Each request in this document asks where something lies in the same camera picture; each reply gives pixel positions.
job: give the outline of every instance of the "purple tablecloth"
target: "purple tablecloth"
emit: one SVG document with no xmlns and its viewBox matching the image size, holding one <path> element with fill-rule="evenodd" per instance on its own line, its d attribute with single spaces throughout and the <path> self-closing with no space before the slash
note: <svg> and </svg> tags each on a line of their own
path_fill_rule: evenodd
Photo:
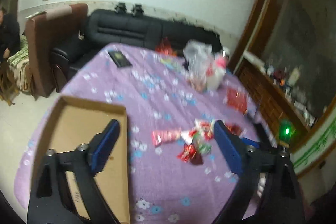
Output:
<svg viewBox="0 0 336 224">
<path fill-rule="evenodd" d="M 133 67 L 118 69 L 108 50 L 120 50 Z M 228 86 L 244 90 L 227 73 L 216 92 L 200 94 L 185 80 L 186 72 L 162 63 L 161 56 L 143 48 L 110 44 L 100 51 L 63 89 L 62 94 L 125 105 L 129 117 L 129 202 L 132 223 L 210 224 L 228 200 L 237 176 L 232 174 L 215 140 L 204 165 L 183 163 L 176 156 L 183 142 L 155 148 L 153 130 L 190 129 L 194 119 L 221 119 L 237 123 L 244 137 L 257 141 L 253 127 L 241 113 L 226 105 Z M 251 99 L 248 109 L 255 111 Z M 14 193 L 27 208 L 36 144 L 50 111 L 33 133 L 23 154 L 14 182 Z M 252 215 L 257 199 L 245 217 Z"/>
</svg>

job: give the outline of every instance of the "cardboard box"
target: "cardboard box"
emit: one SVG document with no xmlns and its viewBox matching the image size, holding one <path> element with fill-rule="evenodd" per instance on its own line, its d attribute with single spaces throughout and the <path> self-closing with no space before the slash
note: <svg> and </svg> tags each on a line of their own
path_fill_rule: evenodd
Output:
<svg viewBox="0 0 336 224">
<path fill-rule="evenodd" d="M 42 131 L 33 166 L 33 179 L 41 159 L 48 149 L 57 153 L 74 150 L 89 143 L 93 136 L 104 130 L 111 119 L 120 123 L 120 136 L 110 159 L 95 181 L 107 204 L 121 223 L 130 224 L 127 179 L 127 114 L 124 106 L 62 96 L 56 103 Z M 68 184 L 78 213 L 88 217 L 79 194 L 75 176 L 67 172 Z"/>
</svg>

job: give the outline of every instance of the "brown chair back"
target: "brown chair back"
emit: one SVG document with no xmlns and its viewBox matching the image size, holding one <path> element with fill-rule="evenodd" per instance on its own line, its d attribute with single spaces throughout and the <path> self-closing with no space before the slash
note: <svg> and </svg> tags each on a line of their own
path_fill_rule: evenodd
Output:
<svg viewBox="0 0 336 224">
<path fill-rule="evenodd" d="M 47 10 L 26 22 L 29 64 L 37 95 L 48 97 L 54 90 L 49 52 L 65 38 L 77 33 L 88 13 L 85 3 Z"/>
</svg>

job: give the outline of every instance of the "smartphone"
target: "smartphone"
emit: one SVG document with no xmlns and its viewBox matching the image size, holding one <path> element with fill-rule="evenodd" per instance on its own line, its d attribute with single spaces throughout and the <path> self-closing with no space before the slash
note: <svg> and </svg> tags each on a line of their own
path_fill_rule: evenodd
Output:
<svg viewBox="0 0 336 224">
<path fill-rule="evenodd" d="M 109 56 L 112 58 L 113 62 L 117 65 L 118 68 L 132 66 L 132 64 L 120 51 L 110 51 Z"/>
</svg>

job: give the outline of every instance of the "wooden chair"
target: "wooden chair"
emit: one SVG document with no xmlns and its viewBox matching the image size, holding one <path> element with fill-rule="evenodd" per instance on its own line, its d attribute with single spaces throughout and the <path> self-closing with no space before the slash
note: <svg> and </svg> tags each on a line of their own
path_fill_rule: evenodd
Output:
<svg viewBox="0 0 336 224">
<path fill-rule="evenodd" d="M 0 64 L 0 99 L 5 100 L 9 106 L 13 105 L 12 92 L 15 92 L 15 95 L 19 94 L 13 72 L 9 69 L 8 63 L 4 61 Z"/>
</svg>

